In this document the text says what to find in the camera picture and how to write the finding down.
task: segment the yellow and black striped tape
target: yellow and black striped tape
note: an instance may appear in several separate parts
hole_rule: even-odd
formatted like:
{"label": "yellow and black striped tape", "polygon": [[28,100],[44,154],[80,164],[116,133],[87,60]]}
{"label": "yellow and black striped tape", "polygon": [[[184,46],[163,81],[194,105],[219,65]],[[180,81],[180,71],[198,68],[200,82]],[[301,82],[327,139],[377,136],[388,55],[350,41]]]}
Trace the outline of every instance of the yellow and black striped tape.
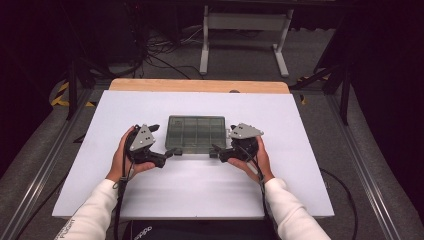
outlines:
{"label": "yellow and black striped tape", "polygon": [[[66,90],[69,87],[69,82],[67,80],[65,80],[65,82],[63,82],[62,86],[60,86],[59,91],[56,93],[55,98],[53,99],[53,101],[51,102],[52,106],[65,106],[65,107],[69,107],[69,101],[63,101],[62,97],[63,94],[65,94]],[[97,102],[87,102],[85,104],[86,107],[96,107],[97,106]]]}

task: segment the forearm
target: forearm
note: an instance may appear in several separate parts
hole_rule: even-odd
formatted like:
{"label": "forearm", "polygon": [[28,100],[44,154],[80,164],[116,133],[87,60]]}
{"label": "forearm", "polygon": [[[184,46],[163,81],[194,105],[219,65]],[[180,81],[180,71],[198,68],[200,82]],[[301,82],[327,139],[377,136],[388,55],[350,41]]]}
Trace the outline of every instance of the forearm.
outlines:
{"label": "forearm", "polygon": [[103,180],[66,223],[56,239],[105,239],[112,210],[117,202],[114,182]]}
{"label": "forearm", "polygon": [[282,239],[330,239],[282,179],[269,180],[265,194]]}

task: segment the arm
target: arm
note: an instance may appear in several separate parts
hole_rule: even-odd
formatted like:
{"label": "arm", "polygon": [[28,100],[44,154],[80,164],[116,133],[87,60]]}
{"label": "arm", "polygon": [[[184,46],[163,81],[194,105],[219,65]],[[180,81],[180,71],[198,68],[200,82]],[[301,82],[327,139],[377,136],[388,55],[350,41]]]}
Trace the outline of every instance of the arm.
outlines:
{"label": "arm", "polygon": [[[106,179],[94,188],[89,198],[66,223],[55,239],[105,239],[112,210],[117,203],[118,189],[116,182],[122,176],[122,157],[125,140],[132,130],[133,127],[122,136]],[[128,158],[125,161],[126,172],[128,172],[131,162]],[[133,166],[134,172],[132,176],[154,167],[155,165],[150,162],[136,164]]]}
{"label": "arm", "polygon": [[[274,177],[262,138],[256,137],[256,139],[259,145],[258,165],[264,174],[265,197],[277,223],[278,235],[286,240],[330,239],[315,219],[309,215],[303,204],[288,191],[286,183]],[[251,179],[259,182],[258,176],[246,162],[232,158],[228,159],[228,163],[245,171]]]}

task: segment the white sweatshirt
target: white sweatshirt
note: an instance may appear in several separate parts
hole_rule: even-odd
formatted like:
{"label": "white sweatshirt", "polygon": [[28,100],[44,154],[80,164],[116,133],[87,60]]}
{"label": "white sweatshirt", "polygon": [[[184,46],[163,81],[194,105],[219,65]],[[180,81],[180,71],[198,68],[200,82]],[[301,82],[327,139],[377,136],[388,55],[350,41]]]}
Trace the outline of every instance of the white sweatshirt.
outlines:
{"label": "white sweatshirt", "polygon": [[[114,185],[111,180],[103,180],[55,239],[104,240],[118,198]],[[269,180],[265,184],[265,195],[282,239],[330,239],[299,200],[287,190],[282,179]]]}

